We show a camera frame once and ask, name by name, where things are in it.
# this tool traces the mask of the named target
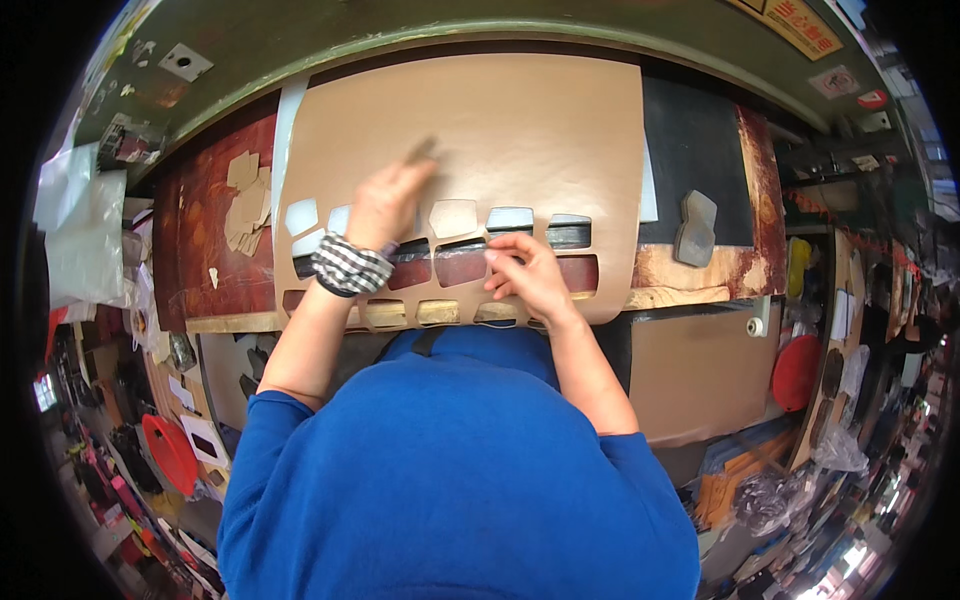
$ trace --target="wrist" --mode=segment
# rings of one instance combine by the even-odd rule
[[[573,306],[572,300],[568,300],[567,305],[561,310],[546,317],[543,324],[551,337],[580,331],[589,327],[584,316]]]

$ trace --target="leather scrap pile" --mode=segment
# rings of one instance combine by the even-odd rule
[[[227,246],[247,256],[256,253],[264,227],[270,219],[270,167],[261,167],[260,154],[249,151],[230,161],[227,185],[239,194],[227,211],[224,235]]]

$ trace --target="beige leather piece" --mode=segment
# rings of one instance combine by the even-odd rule
[[[676,447],[738,431],[763,417],[777,329],[747,335],[750,310],[633,325],[630,403],[650,446]],[[780,305],[770,323],[780,322]]]
[[[325,228],[331,208],[349,202],[361,181],[407,156],[427,135],[438,140],[440,169],[420,200],[423,231],[398,242],[425,237],[433,252],[438,244],[489,240],[483,224],[499,206],[532,208],[534,237],[543,243],[554,214],[586,216],[592,221],[592,245],[557,251],[597,255],[597,293],[575,304],[593,324],[622,310],[634,268],[643,175],[639,68],[529,54],[418,60],[307,90],[294,122],[277,221],[284,223],[290,204],[316,198],[320,222],[296,238],[283,227],[274,232],[278,307],[285,291],[303,290],[309,283],[294,272],[291,244]],[[431,220],[431,210],[434,203],[449,200],[473,201],[475,230],[436,235],[430,223],[445,219]],[[472,324],[478,306],[492,300],[483,282],[442,288],[434,271],[425,283],[397,291],[385,287],[358,298],[359,325],[377,331],[420,327],[416,314],[421,300],[456,300],[460,324]],[[405,324],[374,329],[366,317],[370,298],[402,300]],[[523,303],[517,298],[504,302],[516,307],[517,324],[526,325]],[[277,312],[286,325],[286,312]]]

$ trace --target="plastic bag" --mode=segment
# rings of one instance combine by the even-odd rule
[[[126,171],[94,178],[59,228],[47,233],[50,307],[124,296],[121,212]]]
[[[853,436],[834,422],[827,423],[824,437],[810,452],[810,457],[820,467],[854,472],[866,470],[870,462]]]
[[[748,475],[736,487],[733,511],[736,522],[748,527],[754,538],[790,524],[790,518],[813,499],[812,475],[797,472],[784,478],[770,469]]]
[[[96,175],[97,143],[58,152],[40,165],[34,221],[43,231],[56,231],[74,208],[87,201]]]

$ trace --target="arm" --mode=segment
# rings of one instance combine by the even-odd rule
[[[520,296],[546,326],[560,389],[601,436],[639,431],[636,413],[603,355],[587,321],[573,305],[553,251],[525,233],[493,238],[487,261],[493,276],[484,284],[493,299]],[[519,256],[524,265],[513,259]]]
[[[350,210],[347,241],[379,252],[409,230],[418,192],[436,166],[428,159],[398,161],[361,184]],[[336,296],[311,281],[267,361],[257,393],[278,390],[317,411],[353,303],[353,298]]]
[[[417,191],[435,168],[432,160],[397,162],[363,183],[350,210],[350,244],[379,251],[400,237],[413,224]],[[314,279],[267,361],[247,408],[218,531],[225,581],[248,567],[245,544],[260,498],[287,440],[321,406],[352,306],[353,298]]]

